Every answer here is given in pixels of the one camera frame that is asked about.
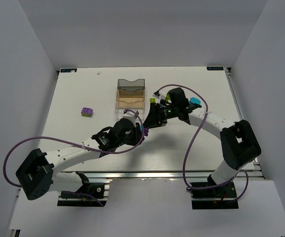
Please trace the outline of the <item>purple lego brick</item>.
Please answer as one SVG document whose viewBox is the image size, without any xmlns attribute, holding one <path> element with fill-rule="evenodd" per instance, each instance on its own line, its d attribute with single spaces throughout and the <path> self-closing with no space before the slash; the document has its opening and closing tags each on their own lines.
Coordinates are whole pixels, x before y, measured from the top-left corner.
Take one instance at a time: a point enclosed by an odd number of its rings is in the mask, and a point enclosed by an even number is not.
<svg viewBox="0 0 285 237">
<path fill-rule="evenodd" d="M 143 132 L 144 137 L 147 137 L 147 136 L 148 136 L 148 133 L 149 133 L 149 128 L 144 128 L 144 129 L 142 130 L 142 132 Z"/>
</svg>

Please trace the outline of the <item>purple and green lego stack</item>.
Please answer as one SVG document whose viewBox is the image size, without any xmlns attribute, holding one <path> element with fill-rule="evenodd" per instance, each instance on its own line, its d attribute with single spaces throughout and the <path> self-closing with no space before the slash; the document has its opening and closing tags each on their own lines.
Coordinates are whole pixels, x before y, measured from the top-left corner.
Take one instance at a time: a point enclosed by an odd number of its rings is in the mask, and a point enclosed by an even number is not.
<svg viewBox="0 0 285 237">
<path fill-rule="evenodd" d="M 91 117 L 93 115 L 93 109 L 83 107 L 81 110 L 81 115 L 84 117 Z"/>
</svg>

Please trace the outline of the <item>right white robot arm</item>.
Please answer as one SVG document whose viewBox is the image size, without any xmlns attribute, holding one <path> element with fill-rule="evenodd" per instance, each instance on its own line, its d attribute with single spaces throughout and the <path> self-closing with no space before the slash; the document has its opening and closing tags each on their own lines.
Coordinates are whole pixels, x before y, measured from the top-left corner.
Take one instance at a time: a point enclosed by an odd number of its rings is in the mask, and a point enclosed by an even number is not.
<svg viewBox="0 0 285 237">
<path fill-rule="evenodd" d="M 144 121 L 145 128 L 165 126 L 169 119 L 179 120 L 197 127 L 194 137 L 204 130 L 221 142 L 223 161 L 208 177 L 208 186 L 216 189 L 227 185 L 236 174 L 248 163 L 261 155 L 261 147 L 250 123 L 244 119 L 231 121 L 209 112 L 208 104 L 201 104 L 201 96 L 188 99 L 184 86 L 174 85 L 167 95 L 154 92 L 150 101 L 148 116 Z"/>
</svg>

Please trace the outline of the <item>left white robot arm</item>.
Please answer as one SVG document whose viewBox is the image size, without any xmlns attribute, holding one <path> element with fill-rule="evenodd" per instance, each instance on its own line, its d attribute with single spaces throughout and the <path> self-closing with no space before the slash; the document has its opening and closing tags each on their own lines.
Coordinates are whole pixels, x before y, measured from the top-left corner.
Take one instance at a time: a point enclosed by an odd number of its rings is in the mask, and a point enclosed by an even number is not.
<svg viewBox="0 0 285 237">
<path fill-rule="evenodd" d="M 35 200 L 51 191 L 76 192 L 89 182 L 79 171 L 64 171 L 84 161 L 117 154 L 117 149 L 137 147 L 143 140 L 143 128 L 135 120 L 122 118 L 113 127 L 106 127 L 81 144 L 52 152 L 32 150 L 16 171 L 16 177 L 28 200 Z"/>
</svg>

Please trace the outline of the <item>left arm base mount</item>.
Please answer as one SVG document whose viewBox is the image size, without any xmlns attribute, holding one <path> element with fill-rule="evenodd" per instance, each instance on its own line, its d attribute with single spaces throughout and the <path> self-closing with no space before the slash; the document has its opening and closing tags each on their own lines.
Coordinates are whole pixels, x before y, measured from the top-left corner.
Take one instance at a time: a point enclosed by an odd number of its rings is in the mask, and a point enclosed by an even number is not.
<svg viewBox="0 0 285 237">
<path fill-rule="evenodd" d="M 107 202 L 106 183 L 92 182 L 83 172 L 74 172 L 81 186 L 76 191 L 60 191 L 57 206 L 104 207 Z"/>
</svg>

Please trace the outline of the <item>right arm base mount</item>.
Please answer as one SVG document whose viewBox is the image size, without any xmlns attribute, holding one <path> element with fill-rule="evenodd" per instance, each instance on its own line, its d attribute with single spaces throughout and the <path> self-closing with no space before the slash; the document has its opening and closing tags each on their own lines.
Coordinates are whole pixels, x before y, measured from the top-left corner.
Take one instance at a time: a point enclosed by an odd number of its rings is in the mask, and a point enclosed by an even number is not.
<svg viewBox="0 0 285 237">
<path fill-rule="evenodd" d="M 233 181 L 213 189 L 194 190 L 186 188 L 191 193 L 193 210 L 228 210 L 238 209 L 237 191 Z"/>
</svg>

